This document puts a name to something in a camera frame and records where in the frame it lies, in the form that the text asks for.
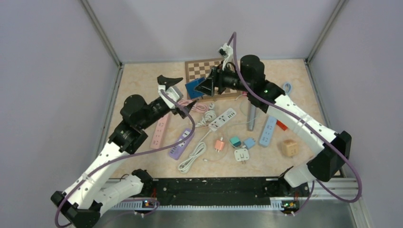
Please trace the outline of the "wooden cube socket adapter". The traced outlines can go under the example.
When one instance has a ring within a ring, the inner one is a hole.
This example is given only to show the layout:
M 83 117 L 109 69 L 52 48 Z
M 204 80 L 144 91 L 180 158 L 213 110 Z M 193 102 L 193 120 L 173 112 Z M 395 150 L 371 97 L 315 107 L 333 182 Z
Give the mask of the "wooden cube socket adapter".
M 293 157 L 299 154 L 298 143 L 292 139 L 282 141 L 280 147 L 284 156 Z

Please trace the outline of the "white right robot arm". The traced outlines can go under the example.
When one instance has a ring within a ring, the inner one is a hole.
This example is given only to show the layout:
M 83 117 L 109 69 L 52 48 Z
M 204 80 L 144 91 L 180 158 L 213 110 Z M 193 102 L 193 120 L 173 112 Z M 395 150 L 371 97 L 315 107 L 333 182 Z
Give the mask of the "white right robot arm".
M 213 96 L 222 94 L 226 89 L 246 91 L 246 87 L 249 86 L 255 94 L 272 105 L 269 106 L 252 94 L 248 94 L 250 103 L 282 122 L 308 145 L 315 157 L 283 174 L 284 179 L 278 183 L 279 191 L 283 195 L 291 196 L 299 185 L 306 182 L 313 180 L 328 182 L 345 163 L 334 149 L 349 157 L 351 135 L 346 131 L 337 133 L 323 126 L 300 109 L 282 88 L 266 79 L 265 65 L 257 56 L 242 57 L 240 72 L 244 83 L 237 72 L 230 68 L 223 65 L 213 67 L 209 76 L 195 89 L 204 95 Z

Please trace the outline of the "blue cube socket adapter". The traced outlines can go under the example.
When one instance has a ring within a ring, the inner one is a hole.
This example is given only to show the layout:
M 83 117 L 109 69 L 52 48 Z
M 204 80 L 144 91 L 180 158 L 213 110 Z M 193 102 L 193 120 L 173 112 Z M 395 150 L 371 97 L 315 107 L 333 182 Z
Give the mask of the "blue cube socket adapter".
M 196 91 L 195 88 L 204 80 L 205 80 L 205 78 L 201 77 L 201 78 L 197 78 L 197 79 L 192 80 L 185 84 L 185 88 L 187 91 L 187 97 L 189 100 L 203 97 L 204 94 L 199 91 Z

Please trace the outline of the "red cube socket adapter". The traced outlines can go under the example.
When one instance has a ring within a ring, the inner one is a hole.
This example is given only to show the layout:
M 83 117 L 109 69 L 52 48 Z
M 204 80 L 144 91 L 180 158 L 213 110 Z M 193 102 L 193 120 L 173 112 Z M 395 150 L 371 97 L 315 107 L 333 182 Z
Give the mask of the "red cube socket adapter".
M 282 129 L 283 131 L 286 131 L 286 130 L 288 129 L 288 127 L 287 127 L 285 124 L 283 124 L 281 121 L 279 121 L 279 120 L 277 120 L 276 125 L 277 125 L 280 129 Z

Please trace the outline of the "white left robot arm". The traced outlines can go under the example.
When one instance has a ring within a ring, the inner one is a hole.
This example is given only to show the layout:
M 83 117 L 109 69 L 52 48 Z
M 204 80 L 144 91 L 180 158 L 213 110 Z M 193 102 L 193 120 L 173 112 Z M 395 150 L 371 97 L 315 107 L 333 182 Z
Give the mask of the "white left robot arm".
M 120 111 L 122 121 L 97 158 L 70 187 L 51 196 L 57 207 L 55 221 L 62 215 L 69 225 L 91 228 L 116 204 L 128 197 L 147 196 L 152 192 L 151 176 L 144 170 L 136 170 L 108 188 L 104 185 L 124 160 L 138 156 L 138 149 L 148 137 L 145 132 L 148 127 L 168 113 L 190 117 L 192 104 L 181 106 L 178 103 L 183 97 L 177 88 L 181 80 L 158 76 L 158 97 L 150 103 L 136 94 L 125 99 Z

